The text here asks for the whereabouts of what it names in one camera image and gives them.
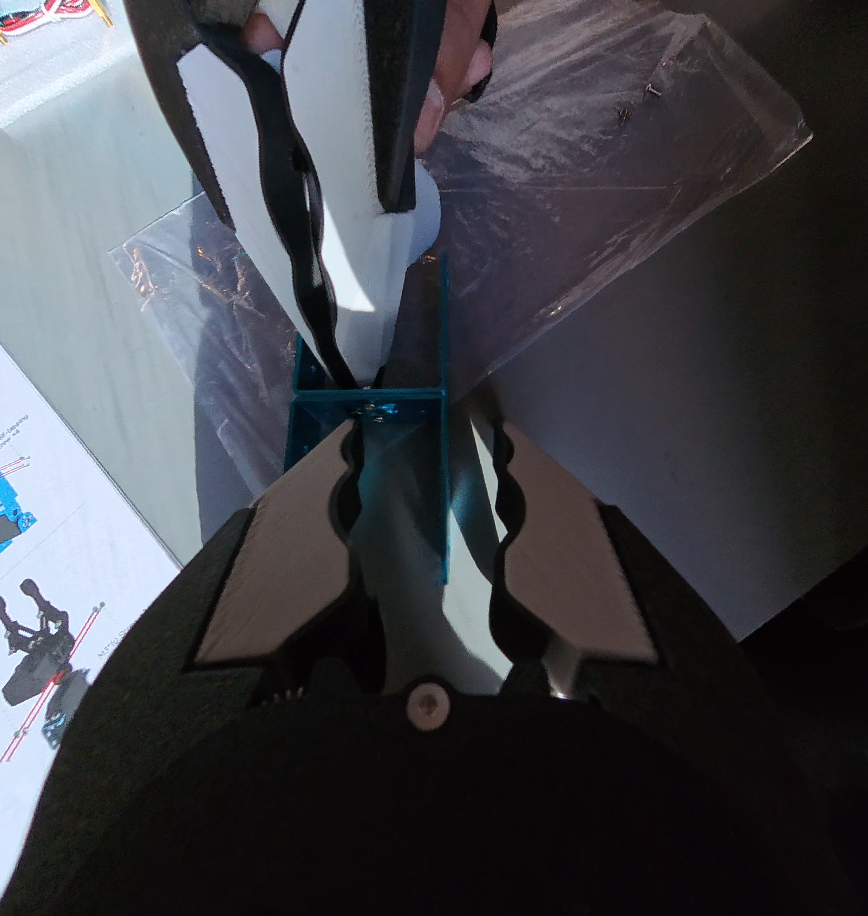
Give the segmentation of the person's right hand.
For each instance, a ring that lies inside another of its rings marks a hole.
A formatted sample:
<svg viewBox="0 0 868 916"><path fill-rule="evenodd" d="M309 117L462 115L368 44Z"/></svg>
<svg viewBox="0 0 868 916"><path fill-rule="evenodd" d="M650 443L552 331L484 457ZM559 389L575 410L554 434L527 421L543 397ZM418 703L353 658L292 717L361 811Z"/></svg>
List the person's right hand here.
<svg viewBox="0 0 868 916"><path fill-rule="evenodd" d="M451 108L492 71L494 55L482 38L491 1L448 1L440 48L414 133L414 155L422 156Z"/></svg>

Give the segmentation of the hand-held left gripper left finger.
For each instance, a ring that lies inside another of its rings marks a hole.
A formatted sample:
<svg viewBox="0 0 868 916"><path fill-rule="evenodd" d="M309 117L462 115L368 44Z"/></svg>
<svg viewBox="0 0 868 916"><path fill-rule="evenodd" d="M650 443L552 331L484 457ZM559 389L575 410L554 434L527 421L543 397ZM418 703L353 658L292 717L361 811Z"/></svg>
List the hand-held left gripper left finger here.
<svg viewBox="0 0 868 916"><path fill-rule="evenodd" d="M362 466L361 423L348 418L257 499L195 666L309 670L367 641L371 599L350 543Z"/></svg>

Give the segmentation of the white instruction sheet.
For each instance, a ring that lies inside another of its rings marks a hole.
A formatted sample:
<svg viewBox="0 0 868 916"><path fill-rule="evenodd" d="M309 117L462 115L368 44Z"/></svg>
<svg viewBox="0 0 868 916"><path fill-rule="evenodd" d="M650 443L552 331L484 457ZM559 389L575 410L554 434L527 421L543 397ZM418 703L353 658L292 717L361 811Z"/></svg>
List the white instruction sheet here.
<svg viewBox="0 0 868 916"><path fill-rule="evenodd" d="M177 572L0 344L0 888L83 697Z"/></svg>

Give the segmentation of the large clear plastic bag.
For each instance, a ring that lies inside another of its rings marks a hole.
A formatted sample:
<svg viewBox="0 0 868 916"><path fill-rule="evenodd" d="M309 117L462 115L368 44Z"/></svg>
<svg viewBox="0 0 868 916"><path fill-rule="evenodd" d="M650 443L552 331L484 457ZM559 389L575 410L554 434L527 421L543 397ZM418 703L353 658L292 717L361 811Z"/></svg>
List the large clear plastic bag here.
<svg viewBox="0 0 868 916"><path fill-rule="evenodd" d="M669 98L644 95L656 79ZM811 135L793 97L707 15L513 3L484 95L449 115L425 161L450 267L451 399Z"/></svg>

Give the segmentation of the small clear plastic bag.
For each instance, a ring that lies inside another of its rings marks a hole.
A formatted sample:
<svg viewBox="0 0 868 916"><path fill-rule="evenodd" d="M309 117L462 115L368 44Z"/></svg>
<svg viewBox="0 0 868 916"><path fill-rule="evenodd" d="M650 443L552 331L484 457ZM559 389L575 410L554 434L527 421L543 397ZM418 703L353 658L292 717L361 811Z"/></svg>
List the small clear plastic bag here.
<svg viewBox="0 0 868 916"><path fill-rule="evenodd" d="M245 487L283 473L298 333L203 190L111 251Z"/></svg>

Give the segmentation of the blue metal bracket assembly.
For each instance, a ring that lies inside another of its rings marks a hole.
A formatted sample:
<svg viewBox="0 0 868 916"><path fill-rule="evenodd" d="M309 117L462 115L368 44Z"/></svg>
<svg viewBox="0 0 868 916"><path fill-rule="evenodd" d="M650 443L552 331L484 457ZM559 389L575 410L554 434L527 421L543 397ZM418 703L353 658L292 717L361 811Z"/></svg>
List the blue metal bracket assembly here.
<svg viewBox="0 0 868 916"><path fill-rule="evenodd" d="M436 534L442 582L449 580L449 300L445 253L428 253L405 277L387 364L367 388L336 387L313 351L295 335L292 398L284 457L287 472L348 418L366 426L431 430L437 456Z"/></svg>

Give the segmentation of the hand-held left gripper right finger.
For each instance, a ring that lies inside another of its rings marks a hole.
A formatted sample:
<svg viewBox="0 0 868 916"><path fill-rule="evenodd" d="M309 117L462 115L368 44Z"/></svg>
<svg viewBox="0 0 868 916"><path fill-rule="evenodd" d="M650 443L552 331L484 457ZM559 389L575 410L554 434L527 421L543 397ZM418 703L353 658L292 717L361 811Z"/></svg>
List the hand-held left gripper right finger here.
<svg viewBox="0 0 868 916"><path fill-rule="evenodd" d="M488 623L511 660L503 693L585 702L582 669L653 682L664 658L628 581L600 504L520 429L496 424L496 549Z"/></svg>

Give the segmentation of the white foam tray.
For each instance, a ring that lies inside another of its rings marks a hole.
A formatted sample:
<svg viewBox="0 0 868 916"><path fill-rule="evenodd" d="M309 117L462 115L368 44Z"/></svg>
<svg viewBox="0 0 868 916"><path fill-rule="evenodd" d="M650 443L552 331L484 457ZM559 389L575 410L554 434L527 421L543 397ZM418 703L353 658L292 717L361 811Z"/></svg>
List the white foam tray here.
<svg viewBox="0 0 868 916"><path fill-rule="evenodd" d="M0 2L0 128L133 53L124 2Z"/></svg>

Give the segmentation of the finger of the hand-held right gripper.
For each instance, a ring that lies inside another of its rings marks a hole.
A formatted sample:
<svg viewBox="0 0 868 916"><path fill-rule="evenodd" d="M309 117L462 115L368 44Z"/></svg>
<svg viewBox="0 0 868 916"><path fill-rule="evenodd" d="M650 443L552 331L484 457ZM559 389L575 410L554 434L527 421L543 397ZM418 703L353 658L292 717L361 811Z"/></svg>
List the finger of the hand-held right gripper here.
<svg viewBox="0 0 868 916"><path fill-rule="evenodd" d="M440 193L414 134L445 7L307 1L289 30L284 83L323 204L333 342L355 380L386 363L406 270L440 232Z"/></svg>
<svg viewBox="0 0 868 916"><path fill-rule="evenodd" d="M319 181L280 75L224 26L200 26L177 71L237 240L333 382L358 388L335 339Z"/></svg>

